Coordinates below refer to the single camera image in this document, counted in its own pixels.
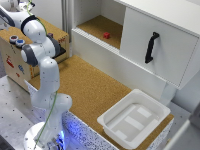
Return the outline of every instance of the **cabinet door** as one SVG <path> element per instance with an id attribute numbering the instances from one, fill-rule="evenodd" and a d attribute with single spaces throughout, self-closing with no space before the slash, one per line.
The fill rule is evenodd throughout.
<path id="1" fill-rule="evenodd" d="M 153 61 L 146 64 L 145 56 L 153 32 L 160 37 L 154 40 Z M 120 54 L 179 86 L 197 41 L 198 38 L 191 34 L 127 8 Z"/>

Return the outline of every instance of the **white plastic bin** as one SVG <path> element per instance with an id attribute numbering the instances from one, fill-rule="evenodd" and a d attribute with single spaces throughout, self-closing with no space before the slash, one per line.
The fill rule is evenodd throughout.
<path id="1" fill-rule="evenodd" d="M 97 120 L 122 147 L 136 149 L 169 113 L 166 106 L 140 90 L 133 90 Z"/>

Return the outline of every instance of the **robotic arm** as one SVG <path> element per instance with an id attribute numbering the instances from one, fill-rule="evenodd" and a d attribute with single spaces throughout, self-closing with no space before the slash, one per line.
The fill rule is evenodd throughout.
<path id="1" fill-rule="evenodd" d="M 49 118 L 48 114 L 53 110 L 49 120 L 47 120 L 47 126 L 43 131 L 41 129 L 34 138 L 35 141 L 39 140 L 38 149 L 46 150 L 48 144 L 55 141 L 63 130 L 62 113 L 70 109 L 72 99 L 69 95 L 57 94 L 55 106 L 53 105 L 55 92 L 60 87 L 60 77 L 57 62 L 52 57 L 60 53 L 60 45 L 55 39 L 46 35 L 43 25 L 34 15 L 30 16 L 28 12 L 9 12 L 12 7 L 16 7 L 18 4 L 19 0 L 0 0 L 0 25 L 7 23 L 12 27 L 19 28 L 24 35 L 33 41 L 33 44 L 22 47 L 21 55 L 27 64 L 33 67 L 38 65 L 40 69 L 41 86 L 38 92 L 31 97 L 32 105 L 46 109 L 46 119 Z"/>

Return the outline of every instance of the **green cable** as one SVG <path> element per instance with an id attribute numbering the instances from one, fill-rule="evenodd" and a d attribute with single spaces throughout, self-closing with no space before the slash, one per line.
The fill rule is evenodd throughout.
<path id="1" fill-rule="evenodd" d="M 28 5 L 27 5 L 27 12 L 28 12 L 28 14 L 31 16 L 31 13 L 30 13 L 30 11 L 29 11 L 29 5 L 32 3 L 32 0 L 29 0 L 29 3 L 28 3 Z M 47 30 L 46 30 L 46 28 L 45 28 L 45 26 L 44 26 L 44 24 L 39 20 L 39 19 L 37 19 L 37 21 L 39 22 L 39 23 L 41 23 L 41 25 L 44 27 L 44 29 L 45 29 L 45 32 L 46 32 L 46 34 L 47 34 Z"/>
<path id="2" fill-rule="evenodd" d="M 47 118 L 47 120 L 46 120 L 46 122 L 45 122 L 45 124 L 44 124 L 44 127 L 43 127 L 43 129 L 42 129 L 42 132 L 41 132 L 41 133 L 40 133 L 40 135 L 39 135 L 39 138 L 37 139 L 37 142 L 36 142 L 36 144 L 35 144 L 35 147 L 34 147 L 34 149 L 36 148 L 36 146 L 37 146 L 37 144 L 38 144 L 38 142 L 39 142 L 39 139 L 40 139 L 40 137 L 41 137 L 41 135 L 42 135 L 42 133 L 43 133 L 43 131 L 44 131 L 44 128 L 46 127 L 46 125 L 47 125 L 47 122 L 49 121 L 49 117 L 51 116 L 51 113 L 52 113 L 52 111 L 53 111 L 53 108 L 54 108 L 54 106 L 55 106 L 55 103 L 56 103 L 56 99 L 57 99 L 57 92 L 58 92 L 58 91 L 56 91 L 56 95 L 55 95 L 55 97 L 54 97 L 53 106 L 52 106 L 52 108 L 51 108 L 51 111 L 50 111 L 50 113 L 49 113 L 49 116 L 48 116 L 48 118 Z"/>

